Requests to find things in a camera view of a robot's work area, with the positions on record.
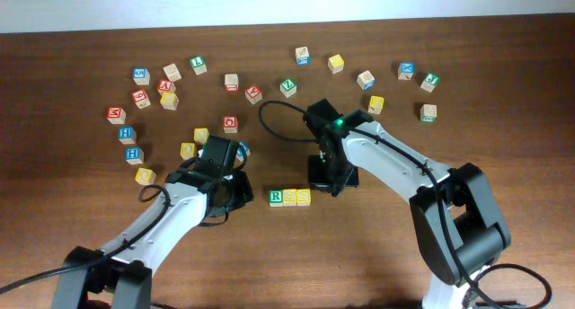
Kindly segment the yellow letter S block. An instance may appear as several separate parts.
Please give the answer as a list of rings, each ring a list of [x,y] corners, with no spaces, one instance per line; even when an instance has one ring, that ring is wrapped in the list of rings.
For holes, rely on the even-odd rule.
[[[306,207],[311,205],[311,191],[309,189],[301,189],[296,191],[296,204],[299,207]]]
[[[284,207],[294,207],[297,205],[297,189],[282,190],[282,202]]]

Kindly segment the green letter R block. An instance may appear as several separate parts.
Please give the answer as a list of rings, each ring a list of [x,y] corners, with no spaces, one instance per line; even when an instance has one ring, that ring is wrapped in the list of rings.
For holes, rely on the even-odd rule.
[[[269,192],[269,204],[271,207],[282,207],[283,202],[283,190],[271,190]]]

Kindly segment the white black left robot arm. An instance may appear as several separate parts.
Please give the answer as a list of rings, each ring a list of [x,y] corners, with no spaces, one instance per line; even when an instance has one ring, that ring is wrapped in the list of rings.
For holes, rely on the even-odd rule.
[[[55,308],[85,308],[88,296],[109,290],[113,308],[149,308],[152,279],[180,239],[194,227],[224,224],[253,199],[238,154],[241,143],[212,136],[200,156],[184,161],[164,184],[149,185],[151,206],[98,250],[76,247],[64,261]]]

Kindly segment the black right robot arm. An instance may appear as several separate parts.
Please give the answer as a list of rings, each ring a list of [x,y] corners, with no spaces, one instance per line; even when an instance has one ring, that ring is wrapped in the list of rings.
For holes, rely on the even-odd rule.
[[[314,190],[338,196],[358,186],[364,169],[404,199],[421,257],[432,276],[424,308],[470,308],[480,299],[478,279],[511,244],[508,226],[483,172],[452,168],[392,137],[362,111],[340,114],[327,101],[310,105],[304,122],[320,153],[308,161]]]

